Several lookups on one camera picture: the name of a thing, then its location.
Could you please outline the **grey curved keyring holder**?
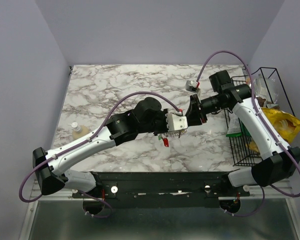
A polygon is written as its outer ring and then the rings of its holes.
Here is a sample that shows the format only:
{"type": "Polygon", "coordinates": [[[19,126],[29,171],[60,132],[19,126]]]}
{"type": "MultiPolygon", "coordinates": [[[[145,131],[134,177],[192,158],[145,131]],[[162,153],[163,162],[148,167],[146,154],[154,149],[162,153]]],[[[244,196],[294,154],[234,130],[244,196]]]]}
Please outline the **grey curved keyring holder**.
{"type": "Polygon", "coordinates": [[[181,136],[187,133],[187,129],[170,131],[170,132],[163,132],[158,135],[162,135],[162,138],[180,138],[181,136]]]}

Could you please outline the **red key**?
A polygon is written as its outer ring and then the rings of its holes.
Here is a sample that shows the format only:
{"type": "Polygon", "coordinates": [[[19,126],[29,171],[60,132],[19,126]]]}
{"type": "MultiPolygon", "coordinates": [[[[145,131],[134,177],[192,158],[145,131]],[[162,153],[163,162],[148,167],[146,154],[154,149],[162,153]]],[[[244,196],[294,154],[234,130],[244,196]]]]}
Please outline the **red key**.
{"type": "Polygon", "coordinates": [[[163,140],[164,146],[168,148],[169,147],[169,140],[166,137],[162,138],[162,140],[163,140]]]}

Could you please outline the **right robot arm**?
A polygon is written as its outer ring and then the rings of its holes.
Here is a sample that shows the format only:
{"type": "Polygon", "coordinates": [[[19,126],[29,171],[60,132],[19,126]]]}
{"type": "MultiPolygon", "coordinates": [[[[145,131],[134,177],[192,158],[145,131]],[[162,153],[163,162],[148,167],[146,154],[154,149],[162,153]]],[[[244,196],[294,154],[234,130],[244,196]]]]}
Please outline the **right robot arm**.
{"type": "Polygon", "coordinates": [[[226,70],[209,77],[216,95],[200,99],[197,94],[190,96],[186,112],[188,126],[199,126],[207,121],[207,115],[219,110],[230,110],[243,123],[256,143],[262,161],[227,174],[220,183],[220,191],[231,196],[238,187],[259,185],[266,187],[289,178],[300,171],[300,149],[291,147],[275,130],[252,96],[247,84],[234,85],[226,70]]]}

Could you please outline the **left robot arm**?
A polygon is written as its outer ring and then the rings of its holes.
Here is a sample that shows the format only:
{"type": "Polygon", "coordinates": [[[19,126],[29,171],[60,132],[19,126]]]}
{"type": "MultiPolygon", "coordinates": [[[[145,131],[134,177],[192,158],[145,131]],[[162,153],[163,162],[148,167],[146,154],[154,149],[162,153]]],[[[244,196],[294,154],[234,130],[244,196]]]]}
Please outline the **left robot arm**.
{"type": "Polygon", "coordinates": [[[72,170],[72,166],[103,150],[133,141],[139,134],[165,133],[167,113],[168,109],[162,109],[157,99],[146,97],[134,109],[112,115],[99,130],[55,149],[35,149],[32,158],[33,165],[39,166],[35,175],[41,194],[48,196],[62,189],[73,189],[97,197],[101,185],[96,175],[72,170]]]}

